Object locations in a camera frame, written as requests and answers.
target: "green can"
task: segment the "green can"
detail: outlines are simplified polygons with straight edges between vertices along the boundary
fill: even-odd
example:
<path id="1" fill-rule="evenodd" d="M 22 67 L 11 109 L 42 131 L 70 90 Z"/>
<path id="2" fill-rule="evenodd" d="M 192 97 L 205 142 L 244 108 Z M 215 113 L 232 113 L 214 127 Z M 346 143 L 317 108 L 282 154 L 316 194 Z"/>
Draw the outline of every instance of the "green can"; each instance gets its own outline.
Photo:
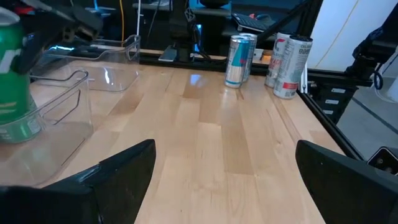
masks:
<path id="1" fill-rule="evenodd" d="M 0 7 L 0 141 L 17 143 L 31 139 L 40 130 L 30 113 L 29 74 L 16 73 L 24 46 L 19 16 Z"/>

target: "blue and silver can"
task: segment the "blue and silver can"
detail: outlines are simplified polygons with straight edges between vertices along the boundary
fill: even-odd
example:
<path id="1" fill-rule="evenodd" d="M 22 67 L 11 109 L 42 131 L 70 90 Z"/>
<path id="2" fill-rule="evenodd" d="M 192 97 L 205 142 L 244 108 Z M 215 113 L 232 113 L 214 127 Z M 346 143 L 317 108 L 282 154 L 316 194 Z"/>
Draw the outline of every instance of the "blue and silver can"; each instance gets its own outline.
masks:
<path id="1" fill-rule="evenodd" d="M 254 51 L 257 45 L 257 35 L 256 34 L 249 34 L 249 33 L 240 33 L 239 35 L 243 37 L 248 37 L 250 39 L 250 48 L 249 48 L 249 55 L 248 61 L 246 62 L 246 69 L 243 75 L 243 82 L 247 82 L 250 76 L 251 65 L 253 63 Z"/>
<path id="2" fill-rule="evenodd" d="M 231 36 L 224 82 L 226 86 L 239 88 L 242 85 L 249 48 L 249 37 L 243 37 L 241 35 Z"/>

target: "transparent plastic tray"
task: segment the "transparent plastic tray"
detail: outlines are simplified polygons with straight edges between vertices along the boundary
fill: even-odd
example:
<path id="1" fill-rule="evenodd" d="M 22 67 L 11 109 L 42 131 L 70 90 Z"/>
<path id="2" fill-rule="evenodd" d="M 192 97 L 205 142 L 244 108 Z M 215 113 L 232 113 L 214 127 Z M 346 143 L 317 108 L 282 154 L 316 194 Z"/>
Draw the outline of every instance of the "transparent plastic tray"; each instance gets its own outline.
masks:
<path id="1" fill-rule="evenodd" d="M 86 70 L 90 74 L 91 90 L 123 91 L 138 76 L 140 41 L 141 38 L 137 35 L 131 35 L 124 42 L 95 40 L 90 46 L 79 48 L 80 54 L 85 52 L 85 57 L 71 56 L 76 53 L 76 49 L 53 47 L 44 53 L 32 69 L 32 74 L 65 79 L 75 70 Z"/>
<path id="2" fill-rule="evenodd" d="M 39 78 L 38 82 L 53 80 Z M 93 134 L 88 73 L 75 71 L 58 82 L 70 87 L 31 84 L 30 92 L 37 109 L 12 123 L 0 125 L 0 129 L 7 129 L 35 117 L 41 128 L 28 141 L 18 144 L 0 142 L 0 185 L 46 183 L 68 164 Z"/>

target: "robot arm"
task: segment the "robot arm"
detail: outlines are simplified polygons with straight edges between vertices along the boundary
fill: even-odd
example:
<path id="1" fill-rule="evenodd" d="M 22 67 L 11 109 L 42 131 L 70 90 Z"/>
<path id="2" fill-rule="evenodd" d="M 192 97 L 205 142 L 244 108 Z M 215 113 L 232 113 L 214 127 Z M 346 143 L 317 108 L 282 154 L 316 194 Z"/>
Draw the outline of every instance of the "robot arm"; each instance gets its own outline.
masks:
<path id="1" fill-rule="evenodd" d="M 375 73 L 375 87 L 382 88 L 382 77 L 378 73 L 380 66 L 386 63 L 396 52 L 398 46 L 398 31 L 395 29 L 395 22 L 398 21 L 398 4 L 390 13 L 383 25 L 371 32 L 354 50 L 355 58 L 352 66 L 349 66 L 345 73 L 349 76 L 369 79 Z"/>
<path id="2" fill-rule="evenodd" d="M 71 42 L 75 36 L 87 41 L 95 40 L 103 26 L 99 17 L 81 6 L 49 6 L 39 0 L 21 2 L 32 7 L 35 14 L 21 16 L 23 26 L 33 33 L 33 38 L 26 43 L 20 56 L 16 72 L 21 74 L 27 73 L 52 44 Z"/>

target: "wooden tabletop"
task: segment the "wooden tabletop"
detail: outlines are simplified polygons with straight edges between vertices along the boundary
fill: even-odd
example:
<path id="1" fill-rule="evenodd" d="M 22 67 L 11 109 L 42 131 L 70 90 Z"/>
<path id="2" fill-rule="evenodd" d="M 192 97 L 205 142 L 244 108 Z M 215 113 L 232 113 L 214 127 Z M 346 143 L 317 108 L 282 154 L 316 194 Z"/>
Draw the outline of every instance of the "wooden tabletop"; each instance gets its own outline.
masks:
<path id="1" fill-rule="evenodd" d="M 295 145 L 306 139 L 342 151 L 300 97 L 275 97 L 264 77 L 235 90 L 223 73 L 140 70 L 123 93 L 90 91 L 95 132 L 54 181 L 155 139 L 136 223 L 324 223 Z"/>

